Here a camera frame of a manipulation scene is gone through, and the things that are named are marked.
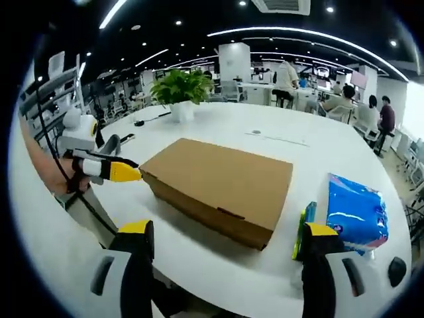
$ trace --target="blue package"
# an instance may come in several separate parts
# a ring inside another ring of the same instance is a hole
[[[386,205],[378,191],[329,174],[327,225],[338,232],[347,250],[363,255],[389,237]]]

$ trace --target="cardboard box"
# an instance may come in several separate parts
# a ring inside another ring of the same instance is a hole
[[[287,162],[184,138],[140,166],[156,197],[258,250],[280,218],[292,170]]]

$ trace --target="computer monitor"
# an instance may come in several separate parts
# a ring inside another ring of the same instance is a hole
[[[366,89],[366,82],[368,81],[368,77],[357,72],[353,71],[352,78],[350,79],[350,83],[359,88]]]

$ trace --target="black cable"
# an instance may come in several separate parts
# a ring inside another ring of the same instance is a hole
[[[47,142],[47,145],[48,145],[48,147],[49,147],[49,149],[50,149],[50,152],[52,153],[52,156],[53,156],[53,159],[54,159],[54,161],[55,161],[55,163],[56,163],[56,165],[58,166],[58,168],[59,168],[59,170],[60,170],[60,172],[62,173],[62,175],[63,175],[63,177],[65,178],[65,180],[66,180],[66,183],[67,184],[69,184],[69,182],[70,182],[70,179],[69,179],[69,177],[68,177],[68,175],[65,173],[65,170],[63,169],[63,167],[62,167],[62,165],[60,164],[60,162],[59,162],[59,159],[56,157],[56,153],[54,152],[54,149],[53,149],[53,145],[52,145],[52,143],[51,143],[51,141],[50,141],[50,138],[48,138],[48,131],[47,131],[47,128],[46,128],[46,123],[44,122],[44,119],[42,118],[42,111],[41,111],[41,105],[40,105],[40,94],[39,94],[39,91],[38,91],[38,86],[36,87],[36,96],[37,96],[37,107],[38,107],[38,116],[40,117],[40,122],[41,122],[41,127],[42,127],[42,130],[44,131],[44,136],[46,137],[46,142]],[[85,207],[87,207],[87,209],[88,209],[88,211],[90,211],[90,213],[110,232],[110,233],[112,233],[113,235],[116,235],[117,234],[117,232],[114,230],[114,229],[112,229],[106,222],[105,222],[105,220],[103,220],[102,218],[101,218],[101,216],[97,213],[97,211],[93,208],[93,206],[85,199],[85,197],[83,196],[83,193],[79,190],[79,189],[77,189],[76,190],[76,195],[77,195],[77,197],[78,197],[78,199],[80,199],[81,201],[82,201],[82,203],[85,205]]]

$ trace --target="floor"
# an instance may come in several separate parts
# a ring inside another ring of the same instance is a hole
[[[393,182],[393,185],[396,188],[399,198],[403,203],[410,196],[410,189],[412,185],[405,180],[405,176],[402,173],[398,172],[397,166],[402,165],[402,161],[396,155],[396,153],[390,149],[388,152],[384,153],[383,158],[379,158],[386,169],[390,179]],[[421,251],[424,256],[424,244],[421,243]],[[418,247],[412,249],[412,260],[413,264],[418,262],[423,258],[420,257],[420,250]],[[189,301],[189,310],[188,312],[178,313],[177,315],[172,316],[173,318],[209,318],[214,317],[214,315],[220,312],[218,307],[207,303],[193,295],[190,296]]]

